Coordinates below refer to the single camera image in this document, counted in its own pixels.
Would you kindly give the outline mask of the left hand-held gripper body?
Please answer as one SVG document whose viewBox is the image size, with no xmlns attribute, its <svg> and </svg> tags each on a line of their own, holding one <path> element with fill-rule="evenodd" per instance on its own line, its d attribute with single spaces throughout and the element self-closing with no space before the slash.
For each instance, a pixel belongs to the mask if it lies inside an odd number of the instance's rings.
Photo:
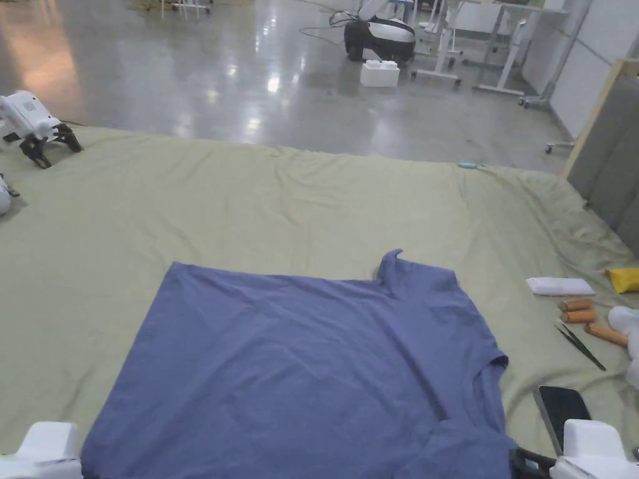
<svg viewBox="0 0 639 479">
<path fill-rule="evenodd" d="M 79 429 L 74 423 L 36 422 L 16 453 L 1 456 L 1 478 L 82 478 Z"/>
</svg>

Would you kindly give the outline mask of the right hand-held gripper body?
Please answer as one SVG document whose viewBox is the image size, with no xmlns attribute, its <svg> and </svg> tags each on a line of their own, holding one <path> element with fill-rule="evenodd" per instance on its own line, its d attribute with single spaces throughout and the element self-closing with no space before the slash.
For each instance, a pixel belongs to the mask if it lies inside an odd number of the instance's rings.
<svg viewBox="0 0 639 479">
<path fill-rule="evenodd" d="M 638 478 L 617 429 L 595 420 L 568 419 L 562 454 L 549 470 L 550 478 Z"/>
</svg>

